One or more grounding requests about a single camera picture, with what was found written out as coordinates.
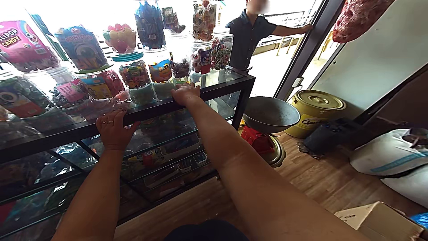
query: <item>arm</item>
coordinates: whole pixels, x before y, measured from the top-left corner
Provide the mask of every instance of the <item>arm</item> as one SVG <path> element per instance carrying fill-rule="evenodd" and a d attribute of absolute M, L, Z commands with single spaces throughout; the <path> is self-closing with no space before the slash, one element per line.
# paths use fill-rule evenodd
<path fill-rule="evenodd" d="M 290 28 L 284 26 L 277 26 L 273 31 L 273 35 L 277 36 L 289 36 L 295 34 L 305 34 L 307 31 L 312 29 L 312 25 L 308 24 L 299 28 Z"/>
<path fill-rule="evenodd" d="M 285 181 L 199 98 L 199 87 L 177 87 L 175 100 L 192 114 L 212 164 L 256 240 L 367 240 Z"/>
<path fill-rule="evenodd" d="M 125 114 L 126 111 L 113 111 L 97 119 L 105 151 L 74 196 L 52 241 L 113 240 L 123 153 L 139 125 L 123 128 Z"/>

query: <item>white wall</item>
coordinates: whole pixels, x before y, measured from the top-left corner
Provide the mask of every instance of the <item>white wall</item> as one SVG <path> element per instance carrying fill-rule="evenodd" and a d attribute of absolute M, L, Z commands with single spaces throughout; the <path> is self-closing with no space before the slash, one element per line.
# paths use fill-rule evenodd
<path fill-rule="evenodd" d="M 361 114 L 428 63 L 427 9 L 428 0 L 395 0 L 368 32 L 345 45 L 312 89 L 347 101 L 347 117 Z"/>

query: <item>door frame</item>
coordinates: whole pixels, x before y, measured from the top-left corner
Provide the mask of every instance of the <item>door frame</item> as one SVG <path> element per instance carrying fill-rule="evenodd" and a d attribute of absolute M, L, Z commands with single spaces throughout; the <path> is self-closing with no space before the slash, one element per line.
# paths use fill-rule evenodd
<path fill-rule="evenodd" d="M 322 42 L 327 37 L 332 26 L 342 11 L 345 0 L 325 0 L 313 20 L 313 30 L 303 38 L 297 54 L 291 60 L 282 81 L 275 92 L 274 98 L 288 99 L 291 86 L 298 77 L 301 77 L 311 63 Z"/>

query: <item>dark shirt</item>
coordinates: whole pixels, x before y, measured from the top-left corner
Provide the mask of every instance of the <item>dark shirt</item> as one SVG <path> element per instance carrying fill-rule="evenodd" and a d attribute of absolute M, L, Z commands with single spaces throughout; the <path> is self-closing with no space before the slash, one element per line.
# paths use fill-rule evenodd
<path fill-rule="evenodd" d="M 276 25 L 268 22 L 263 16 L 258 16 L 253 26 L 247 16 L 247 10 L 244 9 L 241 16 L 228 23 L 226 27 L 230 28 L 230 33 L 233 34 L 230 66 L 246 70 L 259 41 L 269 37 Z"/>

